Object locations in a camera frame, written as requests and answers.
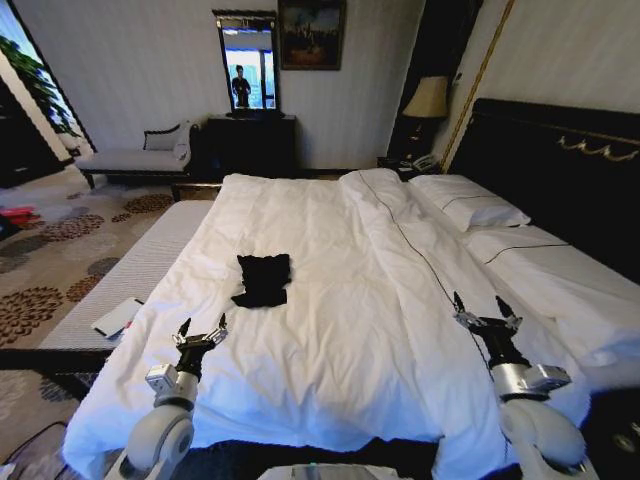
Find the black headboard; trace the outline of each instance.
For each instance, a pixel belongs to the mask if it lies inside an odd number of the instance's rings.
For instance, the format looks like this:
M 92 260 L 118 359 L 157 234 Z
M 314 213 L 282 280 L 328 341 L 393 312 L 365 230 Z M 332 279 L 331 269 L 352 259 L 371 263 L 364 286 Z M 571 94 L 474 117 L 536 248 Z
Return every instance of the black headboard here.
M 449 173 L 640 283 L 640 115 L 478 99 Z

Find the black t-shirt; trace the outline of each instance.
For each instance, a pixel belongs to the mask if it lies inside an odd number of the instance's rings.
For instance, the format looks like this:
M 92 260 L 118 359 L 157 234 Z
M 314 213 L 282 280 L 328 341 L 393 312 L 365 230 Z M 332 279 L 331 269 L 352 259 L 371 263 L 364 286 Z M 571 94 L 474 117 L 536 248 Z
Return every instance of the black t-shirt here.
M 234 78 L 231 81 L 231 88 L 238 96 L 238 106 L 239 107 L 248 107 L 249 106 L 249 93 L 251 92 L 251 87 L 249 86 L 249 82 L 247 82 L 246 78 Z

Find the patterned carpet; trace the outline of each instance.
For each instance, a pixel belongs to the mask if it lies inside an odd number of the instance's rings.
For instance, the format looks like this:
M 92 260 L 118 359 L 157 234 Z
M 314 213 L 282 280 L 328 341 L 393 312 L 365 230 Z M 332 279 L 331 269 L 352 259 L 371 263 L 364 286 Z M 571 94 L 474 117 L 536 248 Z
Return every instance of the patterned carpet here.
M 41 217 L 0 241 L 0 348 L 37 346 L 173 203 L 168 186 L 96 180 L 89 190 L 70 166 L 0 189 L 1 207 L 31 205 Z M 40 429 L 67 421 L 77 405 L 36 373 L 0 371 L 0 462 Z M 63 433 L 52 428 L 21 453 L 19 469 L 28 470 L 20 478 L 56 476 Z

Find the black dresser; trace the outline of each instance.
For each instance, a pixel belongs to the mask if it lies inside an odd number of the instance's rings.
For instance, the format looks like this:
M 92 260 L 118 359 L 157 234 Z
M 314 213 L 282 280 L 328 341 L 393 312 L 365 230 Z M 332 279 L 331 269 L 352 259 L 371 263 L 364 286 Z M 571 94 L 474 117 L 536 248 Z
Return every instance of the black dresser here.
M 193 175 L 202 181 L 230 173 L 261 177 L 296 174 L 296 117 L 211 117 L 200 130 Z

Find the framed painting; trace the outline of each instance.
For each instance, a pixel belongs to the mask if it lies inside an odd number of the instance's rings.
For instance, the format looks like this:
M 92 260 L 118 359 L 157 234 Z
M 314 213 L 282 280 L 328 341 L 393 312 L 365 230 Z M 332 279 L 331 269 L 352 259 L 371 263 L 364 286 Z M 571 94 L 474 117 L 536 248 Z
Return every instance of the framed painting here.
M 340 70 L 345 0 L 279 0 L 280 67 Z

